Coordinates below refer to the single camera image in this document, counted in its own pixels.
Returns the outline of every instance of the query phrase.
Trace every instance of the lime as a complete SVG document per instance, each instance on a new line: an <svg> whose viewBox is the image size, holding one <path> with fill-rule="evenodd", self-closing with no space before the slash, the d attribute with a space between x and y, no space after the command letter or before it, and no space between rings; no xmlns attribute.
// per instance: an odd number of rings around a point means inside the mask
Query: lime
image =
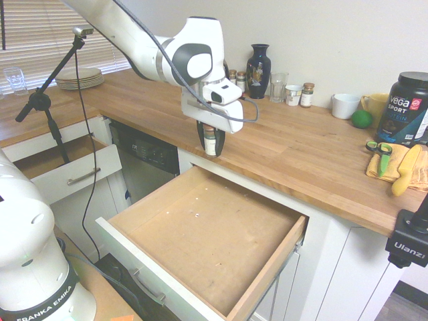
<svg viewBox="0 0 428 321"><path fill-rule="evenodd" d="M357 128L367 128L372 124L373 117L370 112L357 110L351 117L352 124Z"/></svg>

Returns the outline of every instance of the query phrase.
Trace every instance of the dishwasher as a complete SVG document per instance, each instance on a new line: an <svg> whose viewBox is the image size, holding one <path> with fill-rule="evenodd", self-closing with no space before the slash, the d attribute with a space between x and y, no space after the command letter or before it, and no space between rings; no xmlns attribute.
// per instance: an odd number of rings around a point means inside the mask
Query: dishwasher
<svg viewBox="0 0 428 321"><path fill-rule="evenodd" d="M130 197L132 204L179 175L175 146L115 120L110 123L110 130L122 163L128 189L126 198ZM108 281L144 321L180 321L168 308L153 301L110 253L97 261L96 266L116 280Z"/></svg>
<svg viewBox="0 0 428 321"><path fill-rule="evenodd" d="M179 175L175 146L114 120L110 130L132 204Z"/></svg>

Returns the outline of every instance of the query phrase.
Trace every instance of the open drawer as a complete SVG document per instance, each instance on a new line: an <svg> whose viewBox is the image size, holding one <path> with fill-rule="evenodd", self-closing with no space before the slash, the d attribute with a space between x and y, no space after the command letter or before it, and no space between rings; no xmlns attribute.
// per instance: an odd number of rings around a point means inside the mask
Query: open drawer
<svg viewBox="0 0 428 321"><path fill-rule="evenodd" d="M116 145L107 146L94 138L97 181L122 169ZM53 204L94 182L94 155L88 135L64 144L70 163L63 165L58 147L14 162L17 168L39 188Z"/></svg>
<svg viewBox="0 0 428 321"><path fill-rule="evenodd" d="M109 222L107 250L182 321L243 321L280 272L306 217L199 167Z"/></svg>

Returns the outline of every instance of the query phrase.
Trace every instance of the white wall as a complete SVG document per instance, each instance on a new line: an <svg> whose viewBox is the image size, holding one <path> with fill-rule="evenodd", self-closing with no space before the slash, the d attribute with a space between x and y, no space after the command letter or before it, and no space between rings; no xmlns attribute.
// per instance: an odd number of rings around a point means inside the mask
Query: white wall
<svg viewBox="0 0 428 321"><path fill-rule="evenodd" d="M174 36L188 16L216 17L231 69L245 70L252 43L268 43L272 71L314 82L314 104L331 95L389 92L400 72L428 72L426 0L124 0L156 35Z"/></svg>

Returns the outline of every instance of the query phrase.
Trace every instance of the floor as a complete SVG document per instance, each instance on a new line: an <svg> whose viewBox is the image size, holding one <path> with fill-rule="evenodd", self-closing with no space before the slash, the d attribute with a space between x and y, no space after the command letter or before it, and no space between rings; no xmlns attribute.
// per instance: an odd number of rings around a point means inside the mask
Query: floor
<svg viewBox="0 0 428 321"><path fill-rule="evenodd" d="M375 321L428 321L428 311L392 293Z"/></svg>

